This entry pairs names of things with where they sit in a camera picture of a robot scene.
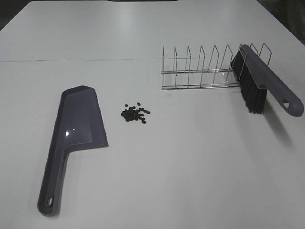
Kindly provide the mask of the purple plastic dustpan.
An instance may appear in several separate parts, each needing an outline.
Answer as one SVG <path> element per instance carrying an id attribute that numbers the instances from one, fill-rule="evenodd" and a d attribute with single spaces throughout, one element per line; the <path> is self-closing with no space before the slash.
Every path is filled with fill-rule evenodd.
<path id="1" fill-rule="evenodd" d="M 81 85 L 63 91 L 37 202 L 38 211 L 47 217 L 58 214 L 71 152 L 108 145 L 95 89 Z"/>

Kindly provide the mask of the pile of coffee beans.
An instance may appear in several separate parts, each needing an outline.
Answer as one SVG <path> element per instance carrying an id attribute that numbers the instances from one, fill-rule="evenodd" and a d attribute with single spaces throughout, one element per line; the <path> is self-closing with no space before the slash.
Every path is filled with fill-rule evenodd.
<path id="1" fill-rule="evenodd" d="M 121 111 L 121 116 L 126 122 L 140 121 L 142 124 L 146 124 L 145 115 L 149 114 L 151 114 L 151 111 L 142 107 L 140 102 L 136 102 L 132 106 L 125 104 L 125 109 Z"/>

